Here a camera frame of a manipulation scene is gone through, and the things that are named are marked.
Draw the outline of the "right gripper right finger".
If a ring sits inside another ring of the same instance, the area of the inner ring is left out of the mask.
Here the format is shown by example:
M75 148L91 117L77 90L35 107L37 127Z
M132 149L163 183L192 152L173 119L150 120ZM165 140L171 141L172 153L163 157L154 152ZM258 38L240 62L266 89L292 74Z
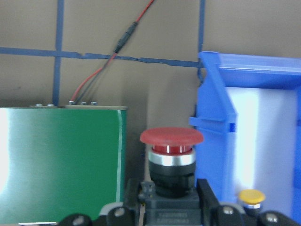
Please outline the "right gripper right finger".
M220 206L217 197L206 179L197 179L196 185L200 198L200 207L203 212L211 212Z

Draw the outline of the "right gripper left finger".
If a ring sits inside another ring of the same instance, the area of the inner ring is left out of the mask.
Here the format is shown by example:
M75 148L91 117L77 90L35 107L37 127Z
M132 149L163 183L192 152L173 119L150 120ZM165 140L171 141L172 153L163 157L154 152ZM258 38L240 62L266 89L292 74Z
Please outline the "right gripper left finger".
M128 208L132 212L139 212L141 202L139 195L142 192L141 182L137 178L130 178L124 191L124 200L122 207Z

